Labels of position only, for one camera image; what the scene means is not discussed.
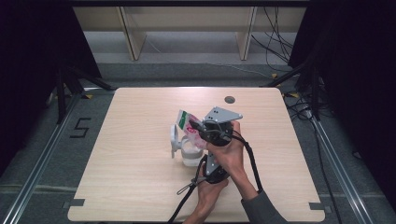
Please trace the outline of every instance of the human hand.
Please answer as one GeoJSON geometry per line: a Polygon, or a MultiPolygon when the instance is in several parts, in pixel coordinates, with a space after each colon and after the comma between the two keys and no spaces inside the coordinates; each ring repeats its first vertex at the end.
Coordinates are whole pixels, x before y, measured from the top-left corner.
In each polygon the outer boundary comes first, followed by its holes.
{"type": "MultiPolygon", "coordinates": [[[[241,137],[241,128],[238,121],[231,121],[233,125],[233,135],[241,137]]],[[[211,152],[216,162],[220,164],[227,173],[233,178],[239,173],[244,173],[244,144],[236,139],[232,139],[231,142],[224,147],[217,147],[211,143],[207,143],[206,149],[211,152]]]]}
{"type": "MultiPolygon", "coordinates": [[[[242,138],[240,123],[233,120],[231,124],[234,130],[233,135],[242,138]]],[[[230,175],[244,200],[250,200],[257,196],[258,193],[248,180],[248,175],[245,172],[244,144],[241,141],[233,138],[224,147],[216,147],[207,143],[206,148],[215,156],[215,161],[230,175]]]]}
{"type": "MultiPolygon", "coordinates": [[[[203,168],[201,167],[200,176],[203,176],[203,168]]],[[[204,223],[206,218],[215,209],[216,201],[221,191],[227,187],[228,179],[224,179],[217,184],[209,184],[206,181],[198,184],[198,204],[192,214],[183,222],[184,224],[200,224],[204,223]]]]}

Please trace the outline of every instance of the sleeve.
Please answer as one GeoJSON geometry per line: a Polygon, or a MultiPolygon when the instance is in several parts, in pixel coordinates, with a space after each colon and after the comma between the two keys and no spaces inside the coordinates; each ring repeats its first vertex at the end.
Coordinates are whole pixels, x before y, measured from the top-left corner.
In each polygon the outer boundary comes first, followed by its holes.
{"type": "Polygon", "coordinates": [[[274,208],[265,191],[259,193],[254,199],[241,201],[251,224],[283,224],[288,223],[274,208]]]}

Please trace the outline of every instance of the floor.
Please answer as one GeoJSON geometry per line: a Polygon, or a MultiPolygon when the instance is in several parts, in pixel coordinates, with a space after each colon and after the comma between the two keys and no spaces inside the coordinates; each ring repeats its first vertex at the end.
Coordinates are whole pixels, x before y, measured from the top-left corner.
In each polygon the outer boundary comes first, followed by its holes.
{"type": "MultiPolygon", "coordinates": [[[[264,45],[268,43],[268,36],[254,35],[264,45]]],[[[241,61],[232,33],[149,33],[142,54],[135,62],[130,60],[123,33],[91,32],[86,33],[86,36],[103,80],[117,87],[257,87],[268,83],[272,76],[281,76],[284,71],[290,70],[285,62],[273,53],[267,54],[254,40],[250,44],[247,60],[241,61]]],[[[295,38],[295,34],[282,36],[290,43],[295,38]]],[[[280,46],[274,41],[270,48],[281,52],[280,46]]],[[[297,78],[291,78],[279,88],[283,92],[293,91],[293,84],[297,78]]],[[[81,82],[84,87],[95,87],[84,80],[81,82]]],[[[318,150],[313,126],[304,120],[304,116],[309,115],[303,112],[299,113],[302,119],[296,118],[295,110],[304,111],[304,105],[297,105],[301,102],[301,97],[295,98],[292,94],[286,96],[285,103],[290,106],[294,129],[319,198],[327,211],[322,223],[364,223],[356,216],[348,194],[339,182],[327,154],[322,151],[321,157],[319,156],[321,150],[318,150]],[[320,169],[321,162],[326,178],[320,169]]],[[[107,91],[88,91],[81,99],[68,99],[69,105],[73,106],[73,112],[62,127],[59,140],[50,142],[53,132],[59,128],[56,125],[57,104],[55,98],[52,99],[37,122],[35,132],[31,133],[29,141],[25,143],[26,147],[17,154],[1,176],[2,220],[6,218],[8,209],[14,204],[31,171],[35,169],[41,153],[49,144],[53,144],[54,148],[45,162],[45,168],[37,176],[30,200],[21,208],[23,213],[17,218],[17,222],[72,223],[67,219],[67,208],[77,190],[111,99],[112,93],[107,91]],[[75,129],[78,122],[84,125],[83,127],[89,127],[84,137],[72,137],[84,134],[84,131],[75,129]]],[[[396,223],[395,212],[364,162],[353,155],[354,148],[337,122],[336,115],[330,107],[323,107],[320,112],[320,124],[324,127],[348,178],[368,211],[371,222],[366,223],[396,223]]]]}

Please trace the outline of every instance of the wooden table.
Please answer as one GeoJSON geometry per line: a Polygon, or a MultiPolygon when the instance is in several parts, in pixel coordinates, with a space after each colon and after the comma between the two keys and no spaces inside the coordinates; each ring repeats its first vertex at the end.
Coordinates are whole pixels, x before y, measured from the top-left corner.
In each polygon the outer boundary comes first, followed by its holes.
{"type": "MultiPolygon", "coordinates": [[[[171,158],[170,127],[179,109],[202,119],[213,106],[243,114],[242,135],[253,148],[262,184],[288,221],[321,221],[320,203],[289,114],[278,89],[121,88],[114,95],[68,217],[73,221],[167,221],[190,183],[195,168],[171,158]],[[235,98],[227,104],[226,96],[235,98]]],[[[254,176],[245,155],[249,179],[254,176]]],[[[230,179],[206,221],[248,218],[230,179]]],[[[178,214],[184,220],[197,204],[194,192],[178,214]]]]}

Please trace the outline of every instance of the metal rail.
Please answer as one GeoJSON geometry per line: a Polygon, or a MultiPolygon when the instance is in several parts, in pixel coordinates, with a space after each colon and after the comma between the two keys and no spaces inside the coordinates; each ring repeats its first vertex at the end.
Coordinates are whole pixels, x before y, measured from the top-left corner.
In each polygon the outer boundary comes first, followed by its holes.
{"type": "Polygon", "coordinates": [[[323,126],[321,125],[321,122],[316,120],[316,118],[312,118],[312,121],[315,125],[315,128],[318,130],[324,152],[330,162],[330,165],[332,166],[335,175],[337,176],[338,181],[340,182],[340,186],[343,189],[346,198],[348,199],[349,204],[352,207],[352,210],[355,213],[355,216],[358,219],[359,223],[374,223],[364,201],[361,199],[361,196],[359,195],[351,179],[349,178],[349,175],[343,163],[341,163],[340,158],[335,152],[329,137],[327,136],[323,126]]]}
{"type": "Polygon", "coordinates": [[[73,112],[74,107],[76,106],[78,100],[81,98],[81,95],[74,95],[67,107],[67,112],[64,116],[64,119],[60,124],[57,124],[48,143],[44,147],[43,152],[38,158],[35,167],[32,172],[29,174],[26,182],[24,183],[21,191],[19,192],[16,200],[9,208],[6,218],[3,220],[3,224],[16,224],[21,218],[21,215],[29,203],[30,198],[32,197],[33,191],[35,190],[35,186],[37,185],[41,175],[43,174],[50,157],[58,145],[60,136],[64,131],[64,127],[70,119],[70,115],[73,112]]]}

